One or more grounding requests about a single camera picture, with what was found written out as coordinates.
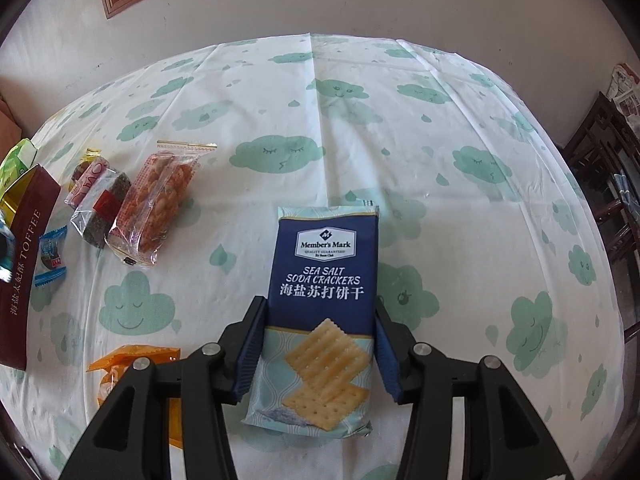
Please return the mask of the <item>blue soda crackers packet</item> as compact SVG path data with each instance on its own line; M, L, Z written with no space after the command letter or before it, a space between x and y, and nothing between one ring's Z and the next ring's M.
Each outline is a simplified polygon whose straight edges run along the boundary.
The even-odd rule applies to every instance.
M378 208L280 208L267 319L243 422L343 439L371 430Z

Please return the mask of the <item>small blue candy packet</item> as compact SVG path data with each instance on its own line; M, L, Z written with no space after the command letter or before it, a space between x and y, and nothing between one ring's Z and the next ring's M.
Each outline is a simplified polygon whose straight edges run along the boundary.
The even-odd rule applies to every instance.
M67 226L44 233L39 239L34 285L41 287L64 278L66 265L62 258Z

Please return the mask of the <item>grey dark snack packet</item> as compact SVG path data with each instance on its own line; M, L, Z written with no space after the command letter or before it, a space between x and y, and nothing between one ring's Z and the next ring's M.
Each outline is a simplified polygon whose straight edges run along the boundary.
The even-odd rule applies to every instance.
M126 197L130 180L122 171L107 169L89 188L70 217L70 223L88 244L103 248Z

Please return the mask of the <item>clear bag orange peanuts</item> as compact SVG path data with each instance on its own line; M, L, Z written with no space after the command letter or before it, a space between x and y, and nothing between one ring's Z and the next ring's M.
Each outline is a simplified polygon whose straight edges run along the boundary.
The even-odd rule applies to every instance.
M105 241L128 266L152 266L174 222L200 158L215 143L160 141L134 178Z

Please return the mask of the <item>cloud pattern tablecloth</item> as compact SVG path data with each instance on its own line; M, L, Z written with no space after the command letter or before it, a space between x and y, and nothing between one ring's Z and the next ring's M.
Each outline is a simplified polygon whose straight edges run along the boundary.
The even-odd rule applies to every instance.
M32 291L26 370L1 400L48 478L96 412L91 362L124 344L190 353L267 292L282 207L380 210L390 316L456 359L503 360L578 479L623 408L624 338L585 194L514 90L462 56L285 36L166 58L48 119L67 184L96 148L135 176L160 141L213 143L154 266L69 232L66 277Z

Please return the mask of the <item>pink white candy packet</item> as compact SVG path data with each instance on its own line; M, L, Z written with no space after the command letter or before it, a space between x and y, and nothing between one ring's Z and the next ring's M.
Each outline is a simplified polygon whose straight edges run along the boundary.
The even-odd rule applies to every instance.
M95 159L80 179L76 182L73 189L68 192L65 197L64 203L70 206L72 209L76 209L82 200L88 194L90 188L96 183L99 177L102 176L105 170L110 166L107 159L100 156Z

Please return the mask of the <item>yellow wrapped candy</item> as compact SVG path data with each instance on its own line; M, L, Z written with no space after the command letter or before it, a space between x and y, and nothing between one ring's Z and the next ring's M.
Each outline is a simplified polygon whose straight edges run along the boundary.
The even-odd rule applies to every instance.
M84 154L82 154L80 161L75 166L72 176L70 177L70 183L68 184L67 189L71 191L76 184L76 182L80 179L80 177L84 174L84 172L88 169L91 163L101 156L101 151L96 150L95 148L86 148Z

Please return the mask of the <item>green tissue pack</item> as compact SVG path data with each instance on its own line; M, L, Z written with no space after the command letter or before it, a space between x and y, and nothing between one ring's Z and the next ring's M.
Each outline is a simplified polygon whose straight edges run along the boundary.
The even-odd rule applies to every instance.
M0 194L32 168L37 153L38 148L29 139L22 139L9 150L0 165Z

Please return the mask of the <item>dark wooden chair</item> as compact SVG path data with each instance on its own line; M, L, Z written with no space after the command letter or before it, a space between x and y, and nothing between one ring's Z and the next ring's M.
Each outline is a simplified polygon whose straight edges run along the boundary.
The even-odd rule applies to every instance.
M639 140L599 93L561 154L586 189L608 262L627 271L632 306L624 336L630 341L639 335Z

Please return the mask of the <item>pink cloth covered furniture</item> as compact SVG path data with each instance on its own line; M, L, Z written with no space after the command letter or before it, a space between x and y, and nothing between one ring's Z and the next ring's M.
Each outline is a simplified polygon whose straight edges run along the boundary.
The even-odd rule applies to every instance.
M0 98L0 158L4 159L21 138L21 127L17 125L6 101Z

